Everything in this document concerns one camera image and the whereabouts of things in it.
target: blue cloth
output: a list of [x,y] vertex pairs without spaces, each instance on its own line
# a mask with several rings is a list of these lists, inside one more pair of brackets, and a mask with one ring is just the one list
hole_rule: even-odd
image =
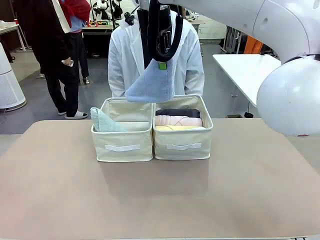
[[93,121],[94,130],[98,133],[114,133],[114,132],[127,132],[125,128],[113,121],[99,108],[92,107],[91,119]]
[[167,69],[161,70],[159,62],[152,59],[143,74],[125,91],[128,102],[164,103],[174,96],[173,60],[167,63]]
[[77,18],[76,16],[70,16],[70,21],[71,21],[70,33],[82,30],[82,28],[86,26],[85,22]]

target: white basket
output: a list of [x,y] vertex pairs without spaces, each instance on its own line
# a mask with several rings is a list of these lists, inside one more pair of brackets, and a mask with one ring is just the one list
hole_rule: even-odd
[[[205,129],[159,131],[155,128],[159,109],[189,108],[200,111]],[[175,96],[168,102],[155,104],[153,115],[154,156],[159,160],[197,160],[210,158],[213,123],[201,96]]]
[[154,105],[109,98],[101,110],[126,132],[96,132],[91,128],[99,162],[146,162],[154,157],[152,122]]

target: black pants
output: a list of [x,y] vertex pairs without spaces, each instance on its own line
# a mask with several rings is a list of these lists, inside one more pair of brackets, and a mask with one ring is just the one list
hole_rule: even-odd
[[[78,110],[79,84],[73,70],[69,66],[46,71],[46,84],[54,105],[59,113],[66,112],[67,117],[74,117]],[[59,80],[64,84],[65,98],[61,93]]]
[[79,62],[81,67],[82,78],[84,79],[89,76],[85,42],[82,37],[82,32],[69,33],[68,36],[70,39],[70,43],[72,45],[71,59],[74,61],[72,69],[73,69],[74,75],[76,76],[78,82],[80,83]]

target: mint green cloth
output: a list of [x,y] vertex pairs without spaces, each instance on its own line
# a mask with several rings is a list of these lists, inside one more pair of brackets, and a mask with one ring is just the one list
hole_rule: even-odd
[[91,119],[93,121],[94,130],[98,133],[114,133],[114,132],[127,132],[125,128],[113,121],[99,108],[92,107]]

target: white cylindrical appliance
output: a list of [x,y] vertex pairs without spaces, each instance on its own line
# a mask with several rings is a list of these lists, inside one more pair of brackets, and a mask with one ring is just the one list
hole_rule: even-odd
[[0,43],[0,111],[24,106],[26,98]]

